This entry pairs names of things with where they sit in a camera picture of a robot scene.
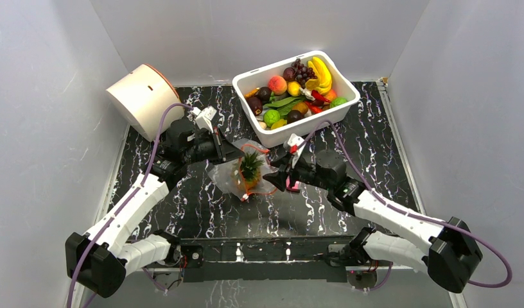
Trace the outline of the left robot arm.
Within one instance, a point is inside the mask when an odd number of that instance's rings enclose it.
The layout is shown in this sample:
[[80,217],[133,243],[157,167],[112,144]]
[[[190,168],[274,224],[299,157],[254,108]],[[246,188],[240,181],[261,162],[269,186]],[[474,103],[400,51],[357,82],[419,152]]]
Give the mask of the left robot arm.
[[176,266],[182,259],[177,236],[157,230],[133,244],[128,238],[187,175],[189,165],[204,161],[218,165],[243,156],[216,126],[196,127],[187,119],[172,122],[164,138],[156,138],[146,171],[138,175],[119,204],[84,234],[74,232],[67,238],[66,266],[71,280],[108,298],[129,274],[147,265]]

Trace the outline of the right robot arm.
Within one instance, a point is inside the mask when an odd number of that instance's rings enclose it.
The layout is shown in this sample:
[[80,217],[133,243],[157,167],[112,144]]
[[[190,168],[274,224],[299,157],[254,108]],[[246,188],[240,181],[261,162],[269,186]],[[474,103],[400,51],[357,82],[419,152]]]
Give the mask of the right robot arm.
[[424,216],[386,198],[349,176],[341,156],[320,151],[314,163],[294,153],[271,162],[275,172],[263,178],[280,191],[294,183],[318,187],[336,209],[372,221],[393,235],[364,231],[350,244],[355,263],[366,266],[385,260],[427,274],[438,286],[461,293],[483,258],[467,225],[458,218],[448,222]]

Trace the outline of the clear zip top bag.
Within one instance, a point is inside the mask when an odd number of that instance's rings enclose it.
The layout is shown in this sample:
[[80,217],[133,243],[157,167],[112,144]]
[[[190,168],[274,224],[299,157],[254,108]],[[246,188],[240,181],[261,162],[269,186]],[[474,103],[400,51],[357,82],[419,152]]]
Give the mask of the clear zip top bag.
[[263,179],[264,175],[275,171],[268,157],[270,150],[245,138],[232,144],[243,151],[244,156],[209,169],[208,176],[215,186],[221,192],[233,194],[241,201],[253,194],[274,194],[277,188]]

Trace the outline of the white garlic bulb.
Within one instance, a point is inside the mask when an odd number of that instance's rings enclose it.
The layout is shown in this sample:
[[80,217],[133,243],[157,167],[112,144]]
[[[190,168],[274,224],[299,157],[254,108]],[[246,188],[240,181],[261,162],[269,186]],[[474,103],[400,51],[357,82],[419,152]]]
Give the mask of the white garlic bulb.
[[312,93],[311,90],[308,90],[308,89],[305,89],[305,88],[302,88],[302,87],[299,90],[300,90],[301,94],[303,96],[305,96],[308,100],[311,100],[311,101],[315,100],[315,98],[311,95],[311,93]]

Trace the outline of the orange toy pineapple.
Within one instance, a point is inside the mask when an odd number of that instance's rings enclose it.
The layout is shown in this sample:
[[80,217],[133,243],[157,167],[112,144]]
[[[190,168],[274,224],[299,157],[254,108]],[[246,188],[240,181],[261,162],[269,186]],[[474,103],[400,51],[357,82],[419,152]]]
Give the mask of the orange toy pineapple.
[[232,179],[238,189],[249,191],[257,186],[261,180],[261,167],[264,160],[260,158],[259,152],[246,153],[234,165]]

